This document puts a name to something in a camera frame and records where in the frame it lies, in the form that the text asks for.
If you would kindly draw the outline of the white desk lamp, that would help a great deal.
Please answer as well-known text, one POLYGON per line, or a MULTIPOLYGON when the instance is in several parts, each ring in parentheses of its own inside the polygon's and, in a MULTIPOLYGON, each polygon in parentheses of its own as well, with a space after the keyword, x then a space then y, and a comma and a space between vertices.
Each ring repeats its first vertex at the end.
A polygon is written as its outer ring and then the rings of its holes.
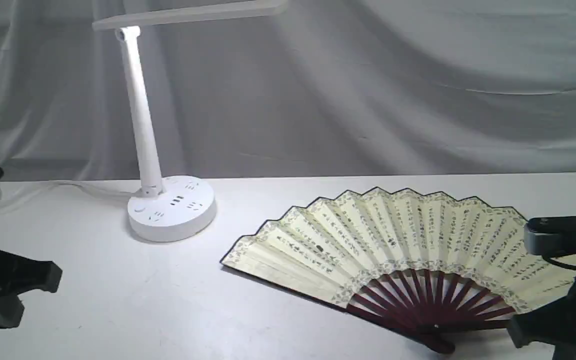
POLYGON ((204 179, 162 175, 138 45, 142 27, 273 16, 287 5, 286 0, 245 0, 121 14, 93 23, 96 31, 114 31, 121 50, 141 181, 127 202, 126 214, 131 230, 141 239, 155 243, 188 239, 208 227, 218 210, 215 191, 204 179))

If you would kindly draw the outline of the paper folding fan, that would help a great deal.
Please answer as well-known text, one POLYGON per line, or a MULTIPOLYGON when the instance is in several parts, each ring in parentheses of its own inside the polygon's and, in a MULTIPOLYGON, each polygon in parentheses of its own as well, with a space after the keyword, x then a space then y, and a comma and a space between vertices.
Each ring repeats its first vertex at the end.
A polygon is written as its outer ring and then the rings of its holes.
POLYGON ((439 354, 566 296, 576 271, 527 253, 514 207, 443 191, 347 190, 238 238, 221 264, 439 354))

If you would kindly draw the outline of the grey backdrop curtain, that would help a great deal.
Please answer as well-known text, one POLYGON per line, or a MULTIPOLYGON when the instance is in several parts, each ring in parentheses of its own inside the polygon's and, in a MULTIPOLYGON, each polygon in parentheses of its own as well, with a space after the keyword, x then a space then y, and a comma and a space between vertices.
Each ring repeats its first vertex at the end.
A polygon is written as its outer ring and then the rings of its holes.
MULTIPOLYGON (((7 180, 137 180, 119 41, 92 24, 210 4, 0 0, 7 180)), ((291 0, 138 44, 165 176, 576 172, 576 0, 291 0)))

